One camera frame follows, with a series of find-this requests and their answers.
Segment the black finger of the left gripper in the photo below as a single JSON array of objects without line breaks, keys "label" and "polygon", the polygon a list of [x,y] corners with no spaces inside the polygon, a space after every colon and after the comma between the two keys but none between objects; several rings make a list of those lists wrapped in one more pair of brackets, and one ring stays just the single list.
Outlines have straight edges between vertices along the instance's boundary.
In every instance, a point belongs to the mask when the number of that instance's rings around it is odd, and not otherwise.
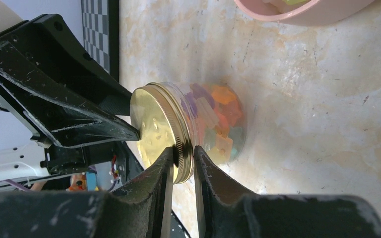
[{"label": "black finger of the left gripper", "polygon": [[8,41],[0,43],[0,106],[37,141],[46,138],[59,147],[140,139],[136,128],[53,81]]},{"label": "black finger of the left gripper", "polygon": [[59,14],[23,21],[13,44],[56,83],[109,113],[130,115],[131,92],[91,57]]}]

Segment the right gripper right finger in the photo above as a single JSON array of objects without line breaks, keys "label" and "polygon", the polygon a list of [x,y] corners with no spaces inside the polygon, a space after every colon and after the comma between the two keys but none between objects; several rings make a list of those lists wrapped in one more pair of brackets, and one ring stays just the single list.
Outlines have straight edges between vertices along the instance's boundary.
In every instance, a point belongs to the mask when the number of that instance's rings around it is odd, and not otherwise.
[{"label": "right gripper right finger", "polygon": [[199,235],[202,238],[381,238],[381,220],[351,195],[259,195],[194,149]]}]

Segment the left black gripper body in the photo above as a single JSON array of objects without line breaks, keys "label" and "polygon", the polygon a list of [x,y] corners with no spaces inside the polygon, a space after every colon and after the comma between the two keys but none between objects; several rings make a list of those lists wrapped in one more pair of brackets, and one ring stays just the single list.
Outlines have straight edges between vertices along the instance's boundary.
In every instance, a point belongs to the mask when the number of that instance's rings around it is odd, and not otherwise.
[{"label": "left black gripper body", "polygon": [[81,173],[95,164],[111,162],[123,154],[121,142],[107,142],[78,148],[51,146],[45,149],[45,159],[40,162],[50,174]]}]

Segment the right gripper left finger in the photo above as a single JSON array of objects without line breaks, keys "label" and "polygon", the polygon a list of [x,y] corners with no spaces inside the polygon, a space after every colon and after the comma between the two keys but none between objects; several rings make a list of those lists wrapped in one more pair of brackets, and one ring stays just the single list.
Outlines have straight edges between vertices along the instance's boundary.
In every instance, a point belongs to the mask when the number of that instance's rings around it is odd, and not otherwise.
[{"label": "right gripper left finger", "polygon": [[2,192],[0,238],[167,238],[171,228],[172,147],[119,189]]}]

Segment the white round lid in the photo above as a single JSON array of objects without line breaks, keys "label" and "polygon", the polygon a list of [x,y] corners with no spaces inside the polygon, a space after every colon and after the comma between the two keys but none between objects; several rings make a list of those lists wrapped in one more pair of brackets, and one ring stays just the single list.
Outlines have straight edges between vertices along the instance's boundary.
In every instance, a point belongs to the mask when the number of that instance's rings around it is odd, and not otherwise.
[{"label": "white round lid", "polygon": [[130,117],[140,134],[137,148],[145,167],[153,165],[166,147],[172,147],[173,182],[186,182],[194,167],[191,132],[173,93],[161,83],[135,89]]}]

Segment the clear plastic cup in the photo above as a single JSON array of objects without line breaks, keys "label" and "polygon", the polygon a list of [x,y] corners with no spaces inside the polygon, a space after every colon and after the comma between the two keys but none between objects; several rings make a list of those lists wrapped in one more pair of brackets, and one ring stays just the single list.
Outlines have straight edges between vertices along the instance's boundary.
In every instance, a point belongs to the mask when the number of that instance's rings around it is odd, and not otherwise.
[{"label": "clear plastic cup", "polygon": [[247,130],[238,94],[224,83],[182,83],[173,88],[189,122],[193,143],[203,147],[218,165],[236,160]]}]

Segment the tray of orange pink candies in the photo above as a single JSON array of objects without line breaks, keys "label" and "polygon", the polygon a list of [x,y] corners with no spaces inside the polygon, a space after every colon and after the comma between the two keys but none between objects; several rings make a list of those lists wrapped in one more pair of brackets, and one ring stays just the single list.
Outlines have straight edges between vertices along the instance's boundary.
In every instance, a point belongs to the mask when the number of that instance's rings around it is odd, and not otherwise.
[{"label": "tray of orange pink candies", "polygon": [[373,3],[372,0],[236,0],[245,14],[263,22],[297,26],[324,26],[343,20]]}]

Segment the black white checkerboard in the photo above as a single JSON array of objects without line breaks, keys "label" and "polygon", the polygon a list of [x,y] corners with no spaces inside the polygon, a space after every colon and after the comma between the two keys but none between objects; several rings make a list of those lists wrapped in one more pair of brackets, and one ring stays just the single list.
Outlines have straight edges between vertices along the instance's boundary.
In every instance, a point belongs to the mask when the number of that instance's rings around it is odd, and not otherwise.
[{"label": "black white checkerboard", "polygon": [[91,57],[119,81],[119,10],[118,0],[82,0],[84,48]]}]

